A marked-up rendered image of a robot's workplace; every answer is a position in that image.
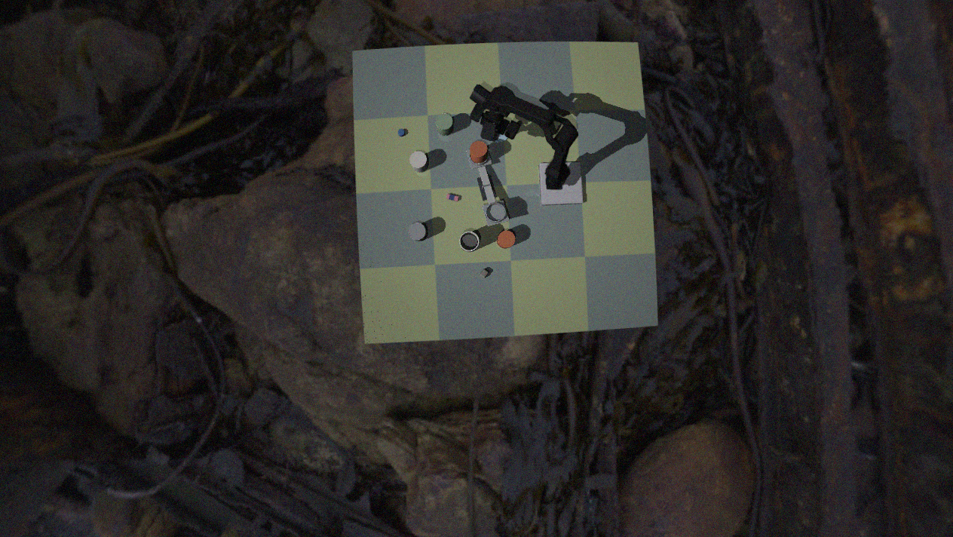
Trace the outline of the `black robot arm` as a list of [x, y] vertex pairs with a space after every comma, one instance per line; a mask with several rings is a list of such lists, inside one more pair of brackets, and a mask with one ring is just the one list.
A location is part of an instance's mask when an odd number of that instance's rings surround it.
[[[506, 118], [510, 113], [516, 113], [520, 118], [524, 118], [542, 127], [546, 141], [552, 146], [552, 149], [555, 150], [553, 160], [551, 160], [551, 163], [548, 164], [546, 169], [546, 185], [549, 189], [561, 189], [561, 185], [565, 183], [566, 178], [568, 178], [571, 173], [568, 165], [565, 164], [567, 154], [571, 144], [575, 141], [575, 138], [578, 137], [577, 129], [575, 129], [569, 119], [560, 118], [553, 109], [543, 109], [533, 103], [520, 100], [519, 97], [515, 97], [512, 90], [502, 85], [494, 87], [492, 91], [484, 89], [482, 85], [476, 85], [474, 86], [472, 94], [470, 94], [470, 100], [479, 104], [480, 107], [488, 109], [492, 119], [499, 120], [502, 119], [503, 116]], [[563, 124], [563, 127], [561, 127], [561, 130], [556, 134], [555, 138], [553, 138], [550, 127], [553, 121]], [[483, 132], [481, 132], [480, 136], [485, 138], [485, 140], [495, 142], [498, 140], [500, 133], [501, 132], [498, 132], [498, 124], [495, 122], [491, 123], [485, 118], [483, 122]]]

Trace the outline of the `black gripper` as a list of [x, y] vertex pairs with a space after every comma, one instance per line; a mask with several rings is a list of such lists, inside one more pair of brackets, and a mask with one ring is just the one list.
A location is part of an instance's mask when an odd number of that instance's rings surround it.
[[483, 124], [485, 118], [488, 119], [491, 123], [494, 123], [494, 122], [497, 123], [498, 132], [501, 132], [502, 136], [504, 133], [506, 137], [511, 138], [512, 140], [513, 138], [515, 138], [517, 132], [519, 132], [519, 128], [520, 128], [519, 122], [512, 121], [510, 123], [506, 119], [499, 119], [499, 120], [492, 119], [489, 111], [486, 111], [484, 113], [484, 108], [480, 107], [479, 104], [476, 104], [474, 105], [472, 112], [470, 112], [470, 119], [472, 119], [473, 121], [479, 122], [480, 118], [481, 118], [480, 124]]

